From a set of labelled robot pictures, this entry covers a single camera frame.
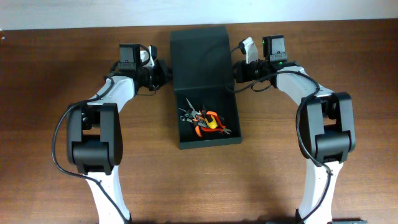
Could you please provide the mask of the orange black needle-nose pliers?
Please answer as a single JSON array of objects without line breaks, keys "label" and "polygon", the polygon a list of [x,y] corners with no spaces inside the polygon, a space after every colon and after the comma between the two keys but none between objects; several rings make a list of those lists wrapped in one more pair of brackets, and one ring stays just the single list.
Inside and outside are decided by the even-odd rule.
[{"label": "orange black needle-nose pliers", "polygon": [[184,112],[184,114],[179,117],[179,120],[192,123],[199,138],[203,137],[203,131],[206,133],[231,133],[231,130],[223,124],[224,118],[222,118],[217,112],[209,111],[205,106],[203,106],[202,110],[196,110],[188,98],[186,101],[189,109],[185,110],[183,108],[179,108],[179,110]]}]

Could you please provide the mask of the yellow black stubby screwdriver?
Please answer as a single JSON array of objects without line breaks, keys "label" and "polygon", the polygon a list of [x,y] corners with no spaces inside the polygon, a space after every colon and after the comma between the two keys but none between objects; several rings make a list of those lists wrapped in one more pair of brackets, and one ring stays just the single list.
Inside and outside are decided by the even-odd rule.
[{"label": "yellow black stubby screwdriver", "polygon": [[206,123],[210,129],[216,129],[218,127],[216,117],[212,114],[206,115]]}]

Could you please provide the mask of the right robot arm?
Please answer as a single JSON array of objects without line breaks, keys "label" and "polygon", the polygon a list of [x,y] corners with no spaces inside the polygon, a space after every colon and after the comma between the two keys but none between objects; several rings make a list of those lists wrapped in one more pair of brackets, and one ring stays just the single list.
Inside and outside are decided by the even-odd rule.
[{"label": "right robot arm", "polygon": [[234,64],[234,79],[253,89],[259,82],[289,96],[298,106],[295,128],[298,146],[306,160],[303,198],[294,223],[332,223],[331,206],[336,181],[356,146],[352,98],[334,92],[310,77],[296,61],[289,61],[283,35],[262,39],[264,58],[248,37],[237,46],[245,60]]}]

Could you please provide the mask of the black gift box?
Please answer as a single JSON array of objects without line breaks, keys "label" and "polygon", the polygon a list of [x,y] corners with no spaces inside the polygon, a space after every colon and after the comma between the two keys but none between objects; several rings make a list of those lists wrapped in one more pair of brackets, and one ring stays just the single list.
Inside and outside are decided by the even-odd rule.
[{"label": "black gift box", "polygon": [[206,108],[218,113],[229,134],[202,132],[194,125],[178,122],[180,149],[239,144],[243,137],[234,88],[229,37],[224,26],[175,30],[170,36],[170,53],[177,115],[185,110]]}]

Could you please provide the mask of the orange socket holder rail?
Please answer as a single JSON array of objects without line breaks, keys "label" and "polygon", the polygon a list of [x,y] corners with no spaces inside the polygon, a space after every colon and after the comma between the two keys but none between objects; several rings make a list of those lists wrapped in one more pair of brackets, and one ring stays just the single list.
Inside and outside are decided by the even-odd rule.
[{"label": "orange socket holder rail", "polygon": [[208,128],[208,125],[206,124],[206,122],[203,118],[195,119],[195,118],[191,118],[189,114],[184,114],[183,116],[180,117],[180,120],[187,121],[187,122],[193,123],[195,125],[199,125],[204,128]]}]

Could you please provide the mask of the silver ratchet wrench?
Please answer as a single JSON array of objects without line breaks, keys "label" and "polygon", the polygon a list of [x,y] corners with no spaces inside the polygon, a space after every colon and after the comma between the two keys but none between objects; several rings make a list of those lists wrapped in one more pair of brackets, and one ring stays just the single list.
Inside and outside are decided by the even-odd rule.
[{"label": "silver ratchet wrench", "polygon": [[184,115],[182,115],[182,116],[179,117],[179,119],[180,119],[181,121],[188,121],[188,122],[191,122],[191,123],[198,122],[198,119],[196,118],[195,115],[191,115],[191,114],[190,114],[188,111],[186,111],[186,110],[182,110],[182,111],[184,112]]}]

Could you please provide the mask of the red diagonal cutting pliers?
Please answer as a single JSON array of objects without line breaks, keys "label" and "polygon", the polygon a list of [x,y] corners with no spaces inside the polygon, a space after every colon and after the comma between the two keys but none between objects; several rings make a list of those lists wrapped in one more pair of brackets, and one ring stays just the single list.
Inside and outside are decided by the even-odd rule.
[{"label": "red diagonal cutting pliers", "polygon": [[218,115],[218,113],[216,113],[216,112],[214,112],[214,111],[207,111],[207,110],[203,110],[202,111],[202,115],[203,115],[203,118],[205,119],[205,122],[206,122],[206,115],[207,114],[212,114],[212,115],[214,115],[215,117],[216,117],[216,120],[217,120],[217,122],[218,122],[218,127],[216,128],[216,129],[210,129],[209,127],[208,128],[202,128],[202,130],[203,131],[205,131],[205,132],[219,132],[219,133],[221,133],[221,134],[230,134],[230,132],[231,132],[231,130],[230,129],[228,129],[223,123],[222,123],[222,117],[220,117],[219,115]]}]

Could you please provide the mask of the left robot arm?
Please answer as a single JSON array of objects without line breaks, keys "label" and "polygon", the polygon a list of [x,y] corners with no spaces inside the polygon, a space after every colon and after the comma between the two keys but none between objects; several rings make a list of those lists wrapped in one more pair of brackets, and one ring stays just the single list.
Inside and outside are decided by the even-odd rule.
[{"label": "left robot arm", "polygon": [[91,190],[100,223],[130,223],[119,180],[123,138],[119,114],[144,87],[156,92],[172,75],[157,47],[120,44],[120,59],[94,96],[68,107],[67,159]]}]

